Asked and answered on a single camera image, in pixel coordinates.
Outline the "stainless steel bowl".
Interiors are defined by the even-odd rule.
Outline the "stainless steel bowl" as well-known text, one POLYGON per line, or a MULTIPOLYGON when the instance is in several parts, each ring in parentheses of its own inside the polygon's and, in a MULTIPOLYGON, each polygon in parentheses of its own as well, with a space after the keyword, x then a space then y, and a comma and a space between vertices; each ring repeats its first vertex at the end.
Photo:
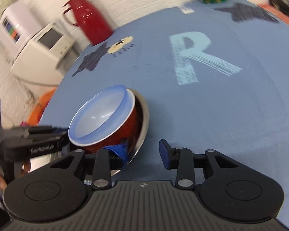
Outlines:
POLYGON ((128 118, 120 125, 120 128, 103 140, 87 144, 83 148, 89 153, 96 153, 99 149, 105 146, 115 146, 122 141, 127 140, 127 161, 128 165, 138 153, 144 143, 149 127, 149 108, 145 98, 136 90, 127 89, 128 95, 135 97, 133 111, 128 118))

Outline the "orange checkered cloth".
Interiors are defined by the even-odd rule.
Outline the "orange checkered cloth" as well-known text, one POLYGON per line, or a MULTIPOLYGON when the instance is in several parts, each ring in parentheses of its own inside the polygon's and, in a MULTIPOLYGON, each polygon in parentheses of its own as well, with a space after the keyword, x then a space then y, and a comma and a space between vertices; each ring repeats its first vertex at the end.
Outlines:
POLYGON ((284 13, 282 13, 281 11, 279 11, 278 9, 274 8, 273 6, 269 4, 259 4, 258 6, 267 10, 271 14, 275 15, 276 17, 278 17, 280 20, 282 20, 284 23, 286 23, 289 26, 289 16, 285 15, 284 13))

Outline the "red thermos jug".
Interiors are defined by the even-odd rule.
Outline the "red thermos jug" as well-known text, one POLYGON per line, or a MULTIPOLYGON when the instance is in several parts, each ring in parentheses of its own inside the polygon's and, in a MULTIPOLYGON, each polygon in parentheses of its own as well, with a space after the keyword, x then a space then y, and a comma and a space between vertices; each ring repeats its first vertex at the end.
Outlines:
POLYGON ((101 12, 88 0, 69 0, 63 7, 67 5, 69 7, 63 12, 63 18, 70 25, 79 27, 92 45, 100 44, 114 33, 101 12), (76 23, 66 17, 70 10, 76 23))

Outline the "white cabinet appliance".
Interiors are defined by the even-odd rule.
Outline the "white cabinet appliance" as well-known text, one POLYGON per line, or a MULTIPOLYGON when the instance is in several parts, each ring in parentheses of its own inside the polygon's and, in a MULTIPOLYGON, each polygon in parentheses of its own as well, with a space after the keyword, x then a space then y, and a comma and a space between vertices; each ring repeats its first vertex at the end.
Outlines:
POLYGON ((24 3, 15 2, 7 7, 0 18, 0 52, 6 61, 14 62, 42 28, 24 3))

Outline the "red ceramic bowl white inside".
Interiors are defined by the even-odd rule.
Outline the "red ceramic bowl white inside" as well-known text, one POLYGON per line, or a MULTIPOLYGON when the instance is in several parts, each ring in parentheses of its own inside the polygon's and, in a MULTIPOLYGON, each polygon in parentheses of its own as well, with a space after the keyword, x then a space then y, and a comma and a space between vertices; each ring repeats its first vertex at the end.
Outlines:
POLYGON ((124 85, 104 89, 76 112, 68 129, 72 144, 96 153, 105 146, 134 137, 137 131, 136 97, 124 85))

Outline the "translucent blue plastic bowl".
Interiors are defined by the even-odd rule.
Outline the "translucent blue plastic bowl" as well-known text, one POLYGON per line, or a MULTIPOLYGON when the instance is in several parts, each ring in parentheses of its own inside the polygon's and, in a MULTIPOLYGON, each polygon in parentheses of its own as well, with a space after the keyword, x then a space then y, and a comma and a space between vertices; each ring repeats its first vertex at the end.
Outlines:
POLYGON ((133 110, 134 97, 124 85, 114 85, 88 100, 72 118, 68 136, 76 146, 97 143, 108 137, 133 110))

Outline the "white appliance with screen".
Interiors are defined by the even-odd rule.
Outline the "white appliance with screen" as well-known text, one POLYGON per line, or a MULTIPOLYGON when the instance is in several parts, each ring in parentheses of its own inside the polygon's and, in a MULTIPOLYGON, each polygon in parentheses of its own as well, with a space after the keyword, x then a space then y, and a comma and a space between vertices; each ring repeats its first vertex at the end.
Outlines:
POLYGON ((75 40, 55 23, 50 23, 19 53, 11 72, 33 85, 58 86, 78 58, 75 40))

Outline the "blue printed tablecloth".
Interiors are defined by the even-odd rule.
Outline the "blue printed tablecloth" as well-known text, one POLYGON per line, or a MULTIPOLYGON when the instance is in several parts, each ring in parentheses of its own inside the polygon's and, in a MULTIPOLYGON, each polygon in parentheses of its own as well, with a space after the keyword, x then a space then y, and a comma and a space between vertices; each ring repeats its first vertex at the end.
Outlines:
POLYGON ((278 219, 289 227, 289 26, 241 18, 254 4, 186 4, 115 30, 107 46, 133 37, 95 69, 81 68, 88 46, 65 75, 40 123, 68 127, 91 97, 112 85, 137 90, 148 103, 149 129, 134 160, 115 180, 170 180, 159 141, 196 153, 215 149, 283 188, 278 219))

